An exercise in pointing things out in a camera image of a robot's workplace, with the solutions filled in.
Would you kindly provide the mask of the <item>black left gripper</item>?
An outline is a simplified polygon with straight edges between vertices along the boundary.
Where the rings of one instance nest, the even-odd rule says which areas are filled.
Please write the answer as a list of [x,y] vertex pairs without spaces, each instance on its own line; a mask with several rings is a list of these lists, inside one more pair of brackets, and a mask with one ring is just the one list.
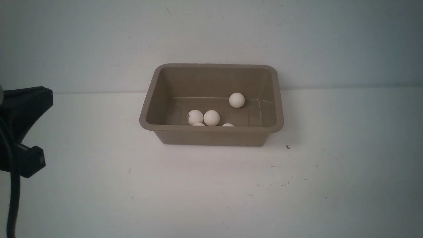
[[37,120],[53,106],[53,91],[39,86],[5,90],[1,103],[1,119],[12,133],[12,148],[20,162],[20,175],[30,178],[46,166],[44,151],[38,147],[22,144],[28,131]]

